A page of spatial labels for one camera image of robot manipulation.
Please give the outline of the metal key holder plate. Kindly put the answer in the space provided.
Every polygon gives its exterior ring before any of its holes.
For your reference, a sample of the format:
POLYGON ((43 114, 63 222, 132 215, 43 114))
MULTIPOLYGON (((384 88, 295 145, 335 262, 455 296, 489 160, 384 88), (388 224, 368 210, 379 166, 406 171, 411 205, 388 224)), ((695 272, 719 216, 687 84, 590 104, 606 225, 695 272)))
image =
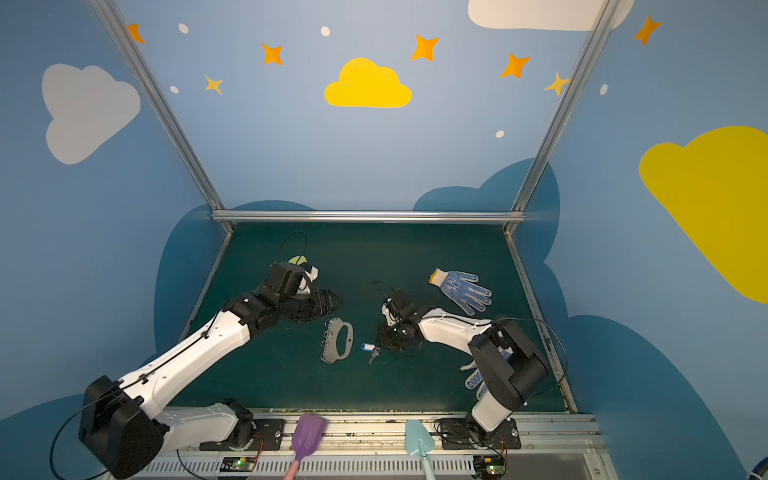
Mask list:
POLYGON ((322 341, 321 361, 334 364, 346 360, 354 345, 354 328, 351 323, 341 318, 333 318, 326 322, 326 330, 322 341))

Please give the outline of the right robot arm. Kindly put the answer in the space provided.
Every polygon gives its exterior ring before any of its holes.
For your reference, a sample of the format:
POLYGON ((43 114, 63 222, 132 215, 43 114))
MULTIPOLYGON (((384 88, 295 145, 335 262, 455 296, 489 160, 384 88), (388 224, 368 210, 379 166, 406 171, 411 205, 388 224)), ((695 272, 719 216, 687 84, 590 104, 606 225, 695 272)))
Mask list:
POLYGON ((423 342, 472 357, 485 390, 468 414, 469 428, 487 436, 521 409, 550 376, 546 356, 514 318, 479 320, 420 307, 397 290, 384 301, 375 347, 402 353, 423 342))

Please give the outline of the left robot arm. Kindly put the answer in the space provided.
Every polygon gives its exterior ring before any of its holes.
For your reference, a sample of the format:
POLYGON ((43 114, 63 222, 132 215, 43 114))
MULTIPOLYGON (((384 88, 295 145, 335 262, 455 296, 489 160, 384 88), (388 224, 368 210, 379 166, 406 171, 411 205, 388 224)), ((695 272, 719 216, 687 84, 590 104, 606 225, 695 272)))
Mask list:
POLYGON ((252 413, 233 400, 167 411, 191 382, 230 352, 281 320, 308 323, 343 301, 314 282, 318 269, 277 262, 255 290, 224 303, 211 320, 163 355, 111 380, 102 376, 84 393, 80 441, 116 479, 127 479, 159 454, 202 443, 245 451, 256 437, 252 413))

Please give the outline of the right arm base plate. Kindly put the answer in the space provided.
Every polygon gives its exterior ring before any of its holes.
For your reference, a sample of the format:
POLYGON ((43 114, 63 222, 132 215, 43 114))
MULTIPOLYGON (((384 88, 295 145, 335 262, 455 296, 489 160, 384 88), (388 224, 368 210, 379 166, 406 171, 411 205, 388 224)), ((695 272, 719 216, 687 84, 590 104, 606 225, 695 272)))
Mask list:
POLYGON ((435 434, 446 450, 519 450, 521 438, 514 420, 503 420, 492 431, 485 431, 471 418, 441 418, 433 423, 435 434))

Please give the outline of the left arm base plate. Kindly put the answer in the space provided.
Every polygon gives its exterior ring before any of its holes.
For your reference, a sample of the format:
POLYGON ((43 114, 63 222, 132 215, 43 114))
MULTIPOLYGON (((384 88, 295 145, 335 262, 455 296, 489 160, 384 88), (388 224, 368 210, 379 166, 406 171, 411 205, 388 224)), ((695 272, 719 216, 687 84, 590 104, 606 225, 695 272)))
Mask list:
POLYGON ((249 424, 239 422, 228 438, 218 442, 204 442, 200 451, 258 452, 278 451, 282 444, 285 421, 257 418, 249 424))

